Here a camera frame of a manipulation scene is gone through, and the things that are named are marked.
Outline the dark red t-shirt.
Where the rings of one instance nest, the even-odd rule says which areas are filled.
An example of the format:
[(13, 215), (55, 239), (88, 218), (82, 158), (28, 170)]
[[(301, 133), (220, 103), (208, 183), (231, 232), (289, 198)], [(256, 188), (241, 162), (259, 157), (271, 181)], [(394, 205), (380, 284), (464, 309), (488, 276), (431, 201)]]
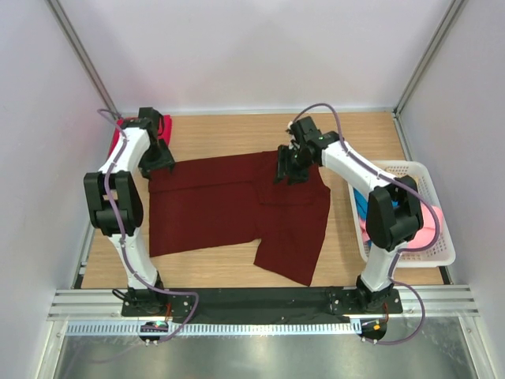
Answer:
[(182, 161), (151, 173), (149, 254), (257, 240), (254, 265), (304, 286), (324, 244), (331, 191), (318, 166), (300, 184), (275, 182), (277, 153)]

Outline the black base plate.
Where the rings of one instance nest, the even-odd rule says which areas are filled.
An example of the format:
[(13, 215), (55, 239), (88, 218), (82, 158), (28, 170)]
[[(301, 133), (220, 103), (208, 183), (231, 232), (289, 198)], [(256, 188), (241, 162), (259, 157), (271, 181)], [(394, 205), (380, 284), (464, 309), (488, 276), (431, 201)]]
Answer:
[(186, 318), (206, 325), (316, 325), (342, 322), (352, 315), (396, 315), (403, 311), (399, 293), (370, 305), (353, 287), (199, 288), (162, 295), (151, 290), (113, 289), (123, 317)]

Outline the pink t-shirt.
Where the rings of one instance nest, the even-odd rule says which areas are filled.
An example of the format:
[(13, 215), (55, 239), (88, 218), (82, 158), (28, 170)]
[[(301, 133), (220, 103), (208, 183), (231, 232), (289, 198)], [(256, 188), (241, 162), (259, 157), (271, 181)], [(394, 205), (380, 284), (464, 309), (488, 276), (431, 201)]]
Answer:
[[(408, 249), (418, 249), (421, 247), (425, 247), (433, 240), (435, 236), (436, 226), (435, 226), (435, 220), (433, 219), (431, 212), (428, 210), (428, 207), (426, 207), (424, 204), (421, 204), (421, 211), (424, 225), (416, 233), (414, 239), (408, 242), (407, 245)], [(366, 231), (366, 221), (361, 220), (359, 217), (358, 221), (361, 229), (361, 237), (363, 239), (363, 242), (368, 247), (370, 247), (372, 245), (372, 241)]]

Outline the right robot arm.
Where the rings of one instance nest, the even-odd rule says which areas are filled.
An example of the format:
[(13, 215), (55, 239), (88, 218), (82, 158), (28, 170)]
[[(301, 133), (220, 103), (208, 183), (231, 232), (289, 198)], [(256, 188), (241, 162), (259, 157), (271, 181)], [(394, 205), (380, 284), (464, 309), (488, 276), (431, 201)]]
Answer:
[(309, 116), (297, 117), (287, 132), (290, 143), (278, 148), (275, 183), (306, 182), (309, 168), (318, 165), (345, 179), (367, 201), (365, 226), (372, 246), (357, 278), (355, 302), (372, 313), (391, 295), (397, 253), (424, 226), (417, 184), (377, 167), (335, 131), (322, 133)]

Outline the folded red t-shirt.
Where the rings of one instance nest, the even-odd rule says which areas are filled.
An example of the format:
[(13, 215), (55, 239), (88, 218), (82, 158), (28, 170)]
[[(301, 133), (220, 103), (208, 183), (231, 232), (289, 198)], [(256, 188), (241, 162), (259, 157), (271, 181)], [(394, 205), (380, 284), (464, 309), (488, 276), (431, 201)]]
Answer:
[[(172, 134), (172, 118), (168, 114), (166, 114), (161, 117), (161, 121), (159, 122), (158, 138), (160, 140), (165, 141), (165, 143), (169, 145), (171, 134)], [(107, 156), (110, 156), (111, 153), (114, 151), (114, 148), (118, 143), (118, 140), (119, 140), (119, 132), (115, 130), (113, 133), (113, 137), (110, 143), (110, 148)]]

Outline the aluminium frame rail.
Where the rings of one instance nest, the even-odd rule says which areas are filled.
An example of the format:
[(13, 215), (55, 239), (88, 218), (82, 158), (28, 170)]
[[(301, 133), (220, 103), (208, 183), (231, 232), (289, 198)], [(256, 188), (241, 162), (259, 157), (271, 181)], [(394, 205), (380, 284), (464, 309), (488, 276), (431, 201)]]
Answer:
[(158, 305), (134, 306), (110, 290), (62, 290), (54, 296), (48, 320), (89, 321), (161, 317), (176, 321), (194, 312), (200, 324), (324, 324), (340, 318), (465, 317), (478, 314), (465, 285), (395, 288), (372, 306), (359, 303), (352, 287), (201, 288), (200, 299), (173, 295)]

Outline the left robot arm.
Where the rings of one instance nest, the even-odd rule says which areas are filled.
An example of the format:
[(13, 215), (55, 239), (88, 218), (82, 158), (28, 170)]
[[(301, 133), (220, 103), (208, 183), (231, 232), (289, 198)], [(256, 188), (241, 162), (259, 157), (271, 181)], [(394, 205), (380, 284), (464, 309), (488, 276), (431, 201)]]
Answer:
[(90, 221), (113, 244), (125, 269), (126, 290), (112, 291), (122, 301), (122, 315), (159, 316), (168, 299), (141, 232), (144, 208), (133, 172), (149, 179), (153, 171), (174, 169), (166, 119), (153, 107), (140, 108), (135, 118), (107, 109), (98, 112), (113, 123), (117, 140), (105, 164), (84, 176)]

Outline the blue t-shirt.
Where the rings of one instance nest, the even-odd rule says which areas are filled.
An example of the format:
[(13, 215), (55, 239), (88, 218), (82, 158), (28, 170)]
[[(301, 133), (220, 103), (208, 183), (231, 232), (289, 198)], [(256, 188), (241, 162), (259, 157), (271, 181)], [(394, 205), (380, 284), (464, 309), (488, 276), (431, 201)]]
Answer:
[(356, 189), (353, 189), (353, 195), (354, 195), (354, 199), (355, 199), (358, 217), (361, 220), (366, 220), (367, 213), (368, 213), (367, 199)]

